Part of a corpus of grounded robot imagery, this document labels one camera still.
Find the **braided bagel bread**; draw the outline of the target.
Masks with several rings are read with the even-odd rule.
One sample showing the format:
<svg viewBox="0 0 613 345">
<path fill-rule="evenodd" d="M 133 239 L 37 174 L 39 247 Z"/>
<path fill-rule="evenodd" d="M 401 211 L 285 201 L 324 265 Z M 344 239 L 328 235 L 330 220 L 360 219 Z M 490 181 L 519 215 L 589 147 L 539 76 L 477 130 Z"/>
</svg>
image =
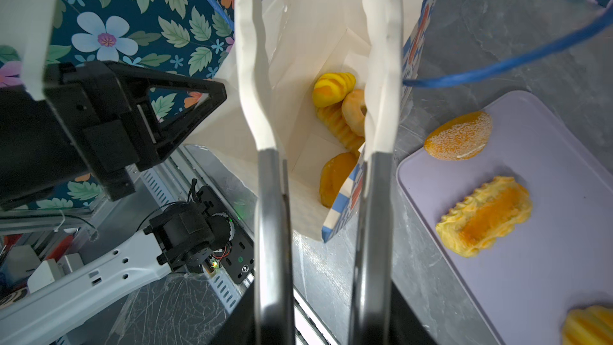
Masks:
<svg viewBox="0 0 613 345">
<path fill-rule="evenodd" d="M 359 137 L 365 136 L 367 106 L 363 89 L 354 89 L 343 100 L 342 113 L 346 124 Z"/>
</svg>

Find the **large striped loaf bread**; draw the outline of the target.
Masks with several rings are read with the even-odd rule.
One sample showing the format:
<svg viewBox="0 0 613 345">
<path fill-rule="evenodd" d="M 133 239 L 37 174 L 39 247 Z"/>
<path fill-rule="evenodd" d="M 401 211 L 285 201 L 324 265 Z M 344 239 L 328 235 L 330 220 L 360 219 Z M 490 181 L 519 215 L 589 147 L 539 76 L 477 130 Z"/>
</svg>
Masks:
<svg viewBox="0 0 613 345">
<path fill-rule="evenodd" d="M 365 142 L 365 138 L 354 133 L 348 126 L 343 116 L 341 103 L 317 108 L 316 115 L 349 152 L 356 157 L 359 156 L 359 149 Z"/>
</svg>

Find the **yellow oval bread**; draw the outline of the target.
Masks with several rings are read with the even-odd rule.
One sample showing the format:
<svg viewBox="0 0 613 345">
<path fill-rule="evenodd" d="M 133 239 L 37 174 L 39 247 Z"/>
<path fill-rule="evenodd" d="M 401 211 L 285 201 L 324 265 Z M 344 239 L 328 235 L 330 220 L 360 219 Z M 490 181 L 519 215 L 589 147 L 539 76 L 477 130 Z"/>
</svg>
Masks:
<svg viewBox="0 0 613 345">
<path fill-rule="evenodd" d="M 325 73 L 314 84 L 314 106 L 323 108 L 343 101 L 355 85 L 356 78 L 352 73 Z"/>
</svg>

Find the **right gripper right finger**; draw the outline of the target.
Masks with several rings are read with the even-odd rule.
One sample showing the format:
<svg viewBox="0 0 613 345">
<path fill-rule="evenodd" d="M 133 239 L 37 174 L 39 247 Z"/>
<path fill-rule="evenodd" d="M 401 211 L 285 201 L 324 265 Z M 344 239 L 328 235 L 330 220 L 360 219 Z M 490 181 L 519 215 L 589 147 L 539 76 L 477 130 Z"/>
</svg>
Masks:
<svg viewBox="0 0 613 345">
<path fill-rule="evenodd" d="M 436 345 L 394 282 L 390 294 L 390 344 Z"/>
</svg>

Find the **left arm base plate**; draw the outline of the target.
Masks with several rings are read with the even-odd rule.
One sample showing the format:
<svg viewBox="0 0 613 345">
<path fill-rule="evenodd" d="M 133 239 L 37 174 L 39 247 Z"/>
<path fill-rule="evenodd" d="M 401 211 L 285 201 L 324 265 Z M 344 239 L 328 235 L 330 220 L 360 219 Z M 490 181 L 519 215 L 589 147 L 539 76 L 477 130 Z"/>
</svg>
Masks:
<svg viewBox="0 0 613 345">
<path fill-rule="evenodd" d="M 196 201 L 204 206 L 204 215 L 215 236 L 204 261 L 207 273 L 212 275 L 215 270 L 223 268 L 234 284 L 245 282 L 255 266 L 252 238 L 211 187 L 202 186 L 196 192 Z"/>
</svg>

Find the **metal tongs white tips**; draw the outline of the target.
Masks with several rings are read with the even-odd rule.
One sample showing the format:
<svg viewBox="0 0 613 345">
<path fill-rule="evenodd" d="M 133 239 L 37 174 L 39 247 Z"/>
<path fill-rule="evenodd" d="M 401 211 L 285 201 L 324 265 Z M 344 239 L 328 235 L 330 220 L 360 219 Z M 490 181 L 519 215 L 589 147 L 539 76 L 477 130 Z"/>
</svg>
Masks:
<svg viewBox="0 0 613 345">
<path fill-rule="evenodd" d="M 235 44 L 241 108 L 258 151 L 255 214 L 255 338 L 295 341 L 291 219 L 287 166 L 265 102 L 271 92 L 261 0 L 235 0 Z M 351 300 L 350 339 L 385 344 L 390 333 L 394 142 L 402 97 L 402 0 L 362 0 L 371 49 L 366 84 L 367 146 Z"/>
</svg>

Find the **long ridged glazed bread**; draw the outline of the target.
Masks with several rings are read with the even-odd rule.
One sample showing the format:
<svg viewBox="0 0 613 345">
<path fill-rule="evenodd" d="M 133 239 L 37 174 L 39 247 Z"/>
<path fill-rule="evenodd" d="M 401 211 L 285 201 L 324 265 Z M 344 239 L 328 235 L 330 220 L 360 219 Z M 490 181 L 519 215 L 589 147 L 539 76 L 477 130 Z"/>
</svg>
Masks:
<svg viewBox="0 0 613 345">
<path fill-rule="evenodd" d="M 532 214 L 529 191 L 512 177 L 494 177 L 443 215 L 436 224 L 442 244 L 464 258 L 491 249 Z"/>
</svg>

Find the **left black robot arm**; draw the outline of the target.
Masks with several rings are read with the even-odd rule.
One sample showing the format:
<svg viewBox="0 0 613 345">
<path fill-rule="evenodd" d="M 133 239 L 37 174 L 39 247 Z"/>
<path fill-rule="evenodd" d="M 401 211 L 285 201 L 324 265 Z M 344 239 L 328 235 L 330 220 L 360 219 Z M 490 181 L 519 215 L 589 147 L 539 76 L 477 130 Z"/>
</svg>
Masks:
<svg viewBox="0 0 613 345">
<path fill-rule="evenodd" d="M 1 208 L 49 196 L 91 173 L 112 201 L 135 190 L 128 167 L 163 163 L 227 98 L 218 81 L 119 62 L 50 65 L 43 97 L 1 91 Z M 151 223 L 88 265 L 1 314 L 4 344 L 50 344 L 115 301 L 225 251 L 236 224 L 220 198 L 193 182 Z"/>
</svg>

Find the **checkered paper bag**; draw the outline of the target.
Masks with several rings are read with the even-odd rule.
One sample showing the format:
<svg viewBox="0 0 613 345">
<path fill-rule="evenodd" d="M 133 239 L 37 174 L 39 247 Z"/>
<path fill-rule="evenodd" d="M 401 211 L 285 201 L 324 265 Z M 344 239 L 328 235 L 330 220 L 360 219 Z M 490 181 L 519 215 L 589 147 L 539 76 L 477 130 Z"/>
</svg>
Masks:
<svg viewBox="0 0 613 345">
<path fill-rule="evenodd" d="M 436 0 L 234 0 L 234 44 L 217 79 L 228 100 L 188 137 L 253 191 L 257 154 L 275 150 L 287 174 L 291 226 L 328 241 L 351 215 L 345 196 L 324 207 L 321 169 L 341 144 L 315 118 L 316 80 L 347 72 L 367 94 L 366 157 L 392 150 L 400 107 L 415 86 L 417 49 Z"/>
</svg>

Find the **sugared round bread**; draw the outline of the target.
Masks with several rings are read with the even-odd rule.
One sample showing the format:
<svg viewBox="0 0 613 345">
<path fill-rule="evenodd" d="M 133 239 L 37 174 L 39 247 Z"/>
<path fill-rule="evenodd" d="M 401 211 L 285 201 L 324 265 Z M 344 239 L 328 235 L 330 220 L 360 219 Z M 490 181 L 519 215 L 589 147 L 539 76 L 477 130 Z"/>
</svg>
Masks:
<svg viewBox="0 0 613 345">
<path fill-rule="evenodd" d="M 493 119 L 484 111 L 459 116 L 432 132 L 424 149 L 442 161 L 465 161 L 477 156 L 488 144 Z"/>
</svg>

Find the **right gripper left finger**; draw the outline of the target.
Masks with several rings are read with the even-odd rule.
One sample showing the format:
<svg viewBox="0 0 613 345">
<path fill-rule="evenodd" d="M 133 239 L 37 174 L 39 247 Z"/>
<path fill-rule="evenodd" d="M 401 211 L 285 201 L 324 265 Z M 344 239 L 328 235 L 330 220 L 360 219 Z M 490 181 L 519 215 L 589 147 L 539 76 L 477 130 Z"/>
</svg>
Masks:
<svg viewBox="0 0 613 345">
<path fill-rule="evenodd" d="M 255 344 L 255 286 L 252 284 L 210 345 Z"/>
</svg>

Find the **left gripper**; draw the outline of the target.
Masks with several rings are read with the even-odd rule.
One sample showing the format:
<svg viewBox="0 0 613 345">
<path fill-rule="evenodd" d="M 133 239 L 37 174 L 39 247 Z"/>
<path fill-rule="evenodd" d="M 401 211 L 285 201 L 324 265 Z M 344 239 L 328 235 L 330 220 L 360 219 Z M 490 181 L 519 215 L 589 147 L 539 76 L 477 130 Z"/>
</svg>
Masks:
<svg viewBox="0 0 613 345">
<path fill-rule="evenodd" d="M 163 117 L 152 89 L 196 95 L 196 103 Z M 218 81 L 119 62 L 51 65 L 42 100 L 24 86 L 1 91 L 1 209 L 45 199 L 87 173 L 111 200 L 129 196 L 128 166 L 166 160 L 226 100 Z"/>
</svg>

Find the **orange pointed bread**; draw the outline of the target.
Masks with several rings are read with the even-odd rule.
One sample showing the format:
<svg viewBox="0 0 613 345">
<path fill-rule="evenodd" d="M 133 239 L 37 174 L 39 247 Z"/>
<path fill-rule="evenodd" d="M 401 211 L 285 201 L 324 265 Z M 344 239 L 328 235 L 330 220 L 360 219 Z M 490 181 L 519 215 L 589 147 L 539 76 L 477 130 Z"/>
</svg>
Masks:
<svg viewBox="0 0 613 345">
<path fill-rule="evenodd" d="M 331 208 L 345 180 L 354 170 L 358 158 L 354 153 L 341 153 L 333 157 L 322 168 L 319 196 L 321 204 Z"/>
</svg>

